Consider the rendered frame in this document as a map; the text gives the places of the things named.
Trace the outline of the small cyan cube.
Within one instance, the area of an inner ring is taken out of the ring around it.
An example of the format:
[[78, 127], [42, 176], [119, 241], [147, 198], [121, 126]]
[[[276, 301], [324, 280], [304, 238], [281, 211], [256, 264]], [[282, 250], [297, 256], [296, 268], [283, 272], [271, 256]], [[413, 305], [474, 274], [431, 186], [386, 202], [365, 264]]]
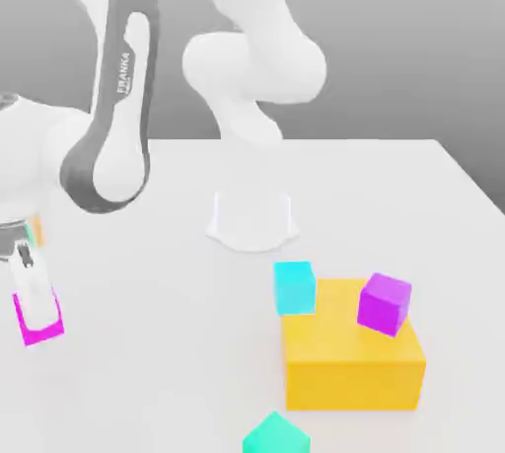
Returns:
[[274, 298], [279, 316], [314, 314], [317, 281], [308, 261], [273, 265]]

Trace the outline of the small green cube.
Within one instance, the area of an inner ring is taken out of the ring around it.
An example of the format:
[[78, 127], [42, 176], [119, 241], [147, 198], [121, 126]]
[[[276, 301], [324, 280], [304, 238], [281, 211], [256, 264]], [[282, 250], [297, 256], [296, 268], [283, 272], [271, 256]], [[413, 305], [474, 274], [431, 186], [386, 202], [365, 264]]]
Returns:
[[242, 453], [310, 453], [311, 438], [278, 412], [270, 413], [243, 440]]

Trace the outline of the large yellow box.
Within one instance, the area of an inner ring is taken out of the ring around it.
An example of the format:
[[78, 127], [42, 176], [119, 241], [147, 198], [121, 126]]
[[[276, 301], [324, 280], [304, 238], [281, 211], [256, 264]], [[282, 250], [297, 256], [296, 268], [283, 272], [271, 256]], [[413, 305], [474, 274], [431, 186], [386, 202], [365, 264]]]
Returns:
[[426, 357], [409, 320], [395, 337], [357, 323], [363, 278], [320, 279], [316, 312], [281, 320], [289, 411], [413, 411]]

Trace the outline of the small purple cube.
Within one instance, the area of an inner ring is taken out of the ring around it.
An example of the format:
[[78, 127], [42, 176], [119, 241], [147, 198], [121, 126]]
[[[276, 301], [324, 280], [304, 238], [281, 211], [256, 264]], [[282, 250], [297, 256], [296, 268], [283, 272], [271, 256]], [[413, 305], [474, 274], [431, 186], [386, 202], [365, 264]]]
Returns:
[[360, 291], [357, 323], [395, 338], [407, 317], [411, 292], [409, 282], [373, 273]]

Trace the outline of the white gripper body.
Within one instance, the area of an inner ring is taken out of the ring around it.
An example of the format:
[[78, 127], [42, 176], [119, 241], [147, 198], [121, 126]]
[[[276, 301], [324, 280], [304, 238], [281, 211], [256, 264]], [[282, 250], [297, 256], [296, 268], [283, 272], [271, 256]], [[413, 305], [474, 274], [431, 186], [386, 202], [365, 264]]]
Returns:
[[16, 293], [29, 330], [40, 331], [58, 320], [51, 283], [38, 252], [16, 251], [10, 258]]

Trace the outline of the small magenta cube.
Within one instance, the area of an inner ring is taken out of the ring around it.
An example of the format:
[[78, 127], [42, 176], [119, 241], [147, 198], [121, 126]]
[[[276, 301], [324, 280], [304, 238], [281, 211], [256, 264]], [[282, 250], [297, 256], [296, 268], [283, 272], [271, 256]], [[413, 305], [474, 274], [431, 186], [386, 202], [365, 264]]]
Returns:
[[64, 325], [63, 325], [61, 308], [60, 308], [59, 300], [58, 300], [57, 295], [55, 294], [54, 290], [52, 290], [52, 295], [53, 295], [53, 299], [54, 299], [54, 304], [56, 306], [57, 320], [54, 323], [44, 327], [43, 329], [31, 330], [27, 326], [27, 323], [25, 321], [25, 317], [23, 315], [21, 302], [18, 297], [18, 294], [17, 293], [12, 294], [12, 299], [13, 299], [13, 303], [15, 306], [16, 314], [17, 314], [19, 328], [20, 328], [20, 332], [21, 332], [25, 346], [34, 345], [34, 344], [43, 342], [45, 340], [50, 340], [50, 339], [56, 338], [56, 337], [64, 334], [65, 329], [64, 329]]

